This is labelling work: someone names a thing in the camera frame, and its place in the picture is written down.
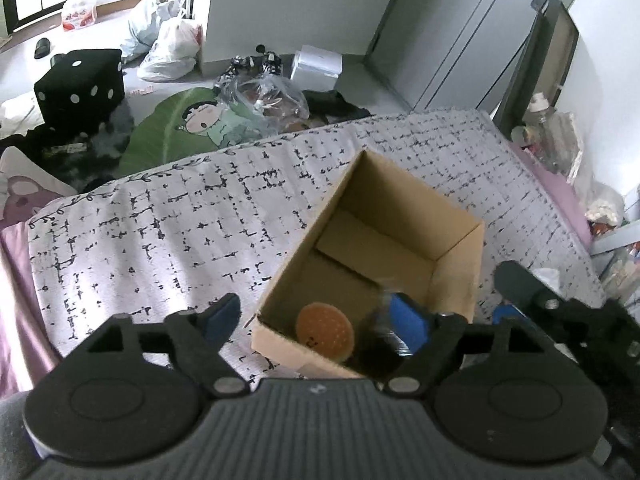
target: pink bedsheet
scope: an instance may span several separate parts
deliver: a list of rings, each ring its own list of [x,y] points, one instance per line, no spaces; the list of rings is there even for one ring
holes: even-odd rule
[[[574,229],[584,247],[589,250],[591,247],[591,231],[589,223],[584,217],[584,209],[580,206],[578,197],[575,195],[574,188],[567,184],[565,177],[562,175],[553,174],[545,170],[541,164],[535,163],[531,156],[523,152],[517,144],[510,142],[509,145],[524,165],[529,168],[529,171],[536,176],[546,192],[549,193],[549,196]]]
[[[31,390],[60,362],[36,298],[27,229],[19,222],[0,232],[0,398]]]

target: round orange sponge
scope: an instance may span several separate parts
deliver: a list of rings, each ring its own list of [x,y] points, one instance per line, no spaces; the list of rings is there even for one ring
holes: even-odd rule
[[[333,305],[310,303],[296,319],[298,342],[336,362],[353,353],[355,335],[349,319]]]

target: patterned bedsheet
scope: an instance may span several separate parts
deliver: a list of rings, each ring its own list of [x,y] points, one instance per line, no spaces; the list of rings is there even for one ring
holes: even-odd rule
[[[29,243],[53,346],[67,355],[117,312],[156,322],[235,292],[242,319],[223,356],[250,381],[290,376],[251,350],[255,305],[363,146],[484,219],[478,319],[500,300],[492,272],[505,259],[556,267],[566,295],[603,303],[583,246],[488,117],[436,110],[192,156],[46,206],[30,222]]]

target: blue object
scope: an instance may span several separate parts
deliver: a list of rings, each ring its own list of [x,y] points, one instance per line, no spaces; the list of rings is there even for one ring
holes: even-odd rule
[[[399,294],[391,295],[389,321],[393,331],[412,354],[429,340],[429,323]]]
[[[531,320],[525,316],[521,311],[515,308],[512,304],[502,304],[494,308],[494,313],[491,317],[491,324],[497,325],[504,317],[516,317],[527,320],[529,324],[532,324]]]

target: bottle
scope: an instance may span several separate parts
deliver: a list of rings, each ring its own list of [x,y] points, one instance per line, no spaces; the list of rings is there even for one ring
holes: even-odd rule
[[[540,134],[540,149],[536,150],[535,155],[548,171],[557,173],[559,168],[555,157],[554,135],[549,124],[555,110],[542,92],[533,94],[527,110],[530,112],[530,120],[534,122],[532,126],[537,126]]]

